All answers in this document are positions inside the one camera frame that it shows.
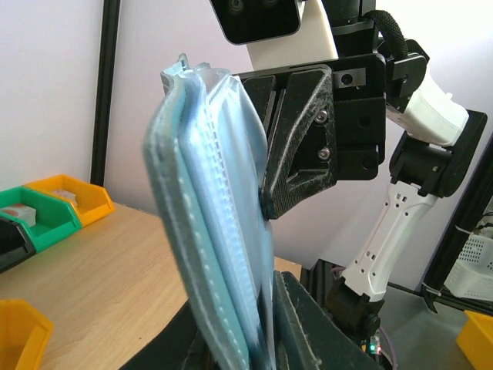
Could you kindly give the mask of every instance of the white object in bin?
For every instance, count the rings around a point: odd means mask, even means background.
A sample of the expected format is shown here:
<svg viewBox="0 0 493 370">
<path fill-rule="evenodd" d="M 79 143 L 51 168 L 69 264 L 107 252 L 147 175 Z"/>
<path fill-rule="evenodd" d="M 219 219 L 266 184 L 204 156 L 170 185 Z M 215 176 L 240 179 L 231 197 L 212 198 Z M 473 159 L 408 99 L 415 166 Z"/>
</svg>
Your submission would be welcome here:
<svg viewBox="0 0 493 370">
<path fill-rule="evenodd" d="M 472 234 L 445 286 L 458 298 L 493 301 L 493 239 Z"/>
<path fill-rule="evenodd" d="M 58 195 L 59 197 L 70 199 L 75 205 L 77 205 L 77 196 L 74 193 L 70 193 L 69 191 L 63 189 L 57 189 L 57 190 L 53 190 L 52 194 Z"/>
<path fill-rule="evenodd" d="M 25 221 L 29 227 L 36 225 L 36 209 L 28 207 L 25 204 L 11 204 L 8 207 L 2 208 L 0 211 Z"/>
</svg>

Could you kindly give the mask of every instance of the wall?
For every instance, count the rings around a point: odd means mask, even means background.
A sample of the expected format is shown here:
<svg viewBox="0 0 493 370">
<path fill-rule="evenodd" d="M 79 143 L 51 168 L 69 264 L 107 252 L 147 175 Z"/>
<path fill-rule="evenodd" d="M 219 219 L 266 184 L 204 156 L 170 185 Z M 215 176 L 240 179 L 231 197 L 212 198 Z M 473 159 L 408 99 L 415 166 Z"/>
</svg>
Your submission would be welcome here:
<svg viewBox="0 0 493 370">
<path fill-rule="evenodd" d="M 101 18 L 96 0 L 0 4 L 0 190 L 89 179 Z"/>
<path fill-rule="evenodd" d="M 481 0 L 469 1 L 468 9 L 462 8 L 463 2 L 438 0 L 387 0 L 383 4 L 406 35 L 415 37 L 431 55 L 431 71 L 438 83 L 454 93 L 460 104 L 493 114 L 489 106 L 493 92 L 487 83 L 493 31 L 486 22 L 477 24 L 475 18 L 478 8 L 487 5 Z M 140 146 L 163 98 L 159 72 L 181 52 L 188 54 L 192 64 L 210 62 L 233 72 L 251 70 L 245 48 L 224 40 L 207 0 L 122 3 L 106 187 L 116 201 L 151 212 L 156 207 Z M 387 125 L 387 157 L 401 133 L 393 123 Z M 295 207 L 273 223 L 276 255 L 307 267 L 319 257 L 348 264 L 371 232 L 388 181 L 386 162 L 376 180 L 339 183 Z M 460 193 L 441 201 L 420 224 L 392 281 L 417 287 Z"/>
</svg>

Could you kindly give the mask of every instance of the orange bin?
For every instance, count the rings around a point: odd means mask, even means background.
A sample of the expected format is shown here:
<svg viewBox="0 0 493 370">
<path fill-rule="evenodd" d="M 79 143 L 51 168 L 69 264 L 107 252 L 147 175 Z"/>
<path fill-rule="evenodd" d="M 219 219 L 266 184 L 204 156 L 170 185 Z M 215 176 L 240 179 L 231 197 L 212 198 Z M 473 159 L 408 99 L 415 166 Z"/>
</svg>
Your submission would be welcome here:
<svg viewBox="0 0 493 370">
<path fill-rule="evenodd" d="M 475 370 L 493 369 L 493 317 L 466 311 L 468 322 L 457 337 L 457 344 Z"/>
<path fill-rule="evenodd" d="M 115 206 L 104 187 L 98 187 L 97 185 L 92 185 L 67 175 L 58 175 L 33 183 L 27 183 L 25 187 L 69 202 L 73 206 L 83 227 L 115 210 Z M 75 194 L 75 202 L 53 193 L 53 191 L 60 189 Z"/>
<path fill-rule="evenodd" d="M 53 323 L 23 300 L 0 301 L 0 368 L 36 370 Z"/>
</svg>

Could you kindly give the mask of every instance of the wire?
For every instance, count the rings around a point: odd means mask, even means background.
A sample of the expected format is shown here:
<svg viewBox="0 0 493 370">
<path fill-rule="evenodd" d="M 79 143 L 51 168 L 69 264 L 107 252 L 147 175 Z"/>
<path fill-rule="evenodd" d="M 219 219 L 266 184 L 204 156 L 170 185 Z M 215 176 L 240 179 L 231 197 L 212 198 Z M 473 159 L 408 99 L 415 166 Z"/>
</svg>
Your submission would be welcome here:
<svg viewBox="0 0 493 370">
<path fill-rule="evenodd" d="M 391 352 L 392 370 L 397 370 L 397 353 L 395 351 L 394 345 L 392 344 L 391 338 L 388 336 L 385 329 L 381 326 L 380 326 L 380 333 L 382 334 L 382 337 L 384 337 L 384 340 L 387 343 L 388 350 Z"/>
<path fill-rule="evenodd" d="M 334 278 L 337 278 L 337 273 L 344 271 L 344 267 L 332 267 L 330 269 L 330 273 L 334 276 Z M 392 344 L 391 338 L 388 336 L 387 332 L 385 329 L 380 326 L 380 333 L 384 337 L 385 342 L 387 343 L 387 347 L 389 351 L 391 352 L 391 357 L 392 357 L 392 370 L 397 370 L 397 353 L 395 351 L 394 345 Z"/>
</svg>

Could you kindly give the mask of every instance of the white basket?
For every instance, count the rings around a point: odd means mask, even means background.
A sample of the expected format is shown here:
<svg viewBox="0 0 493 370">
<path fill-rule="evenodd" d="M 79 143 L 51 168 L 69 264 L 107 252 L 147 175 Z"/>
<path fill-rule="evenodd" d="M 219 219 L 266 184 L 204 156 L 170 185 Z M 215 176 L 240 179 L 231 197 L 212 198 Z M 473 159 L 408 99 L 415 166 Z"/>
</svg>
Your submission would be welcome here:
<svg viewBox="0 0 493 370">
<path fill-rule="evenodd" d="M 493 301 L 493 239 L 471 235 L 445 286 L 458 298 Z"/>
</svg>

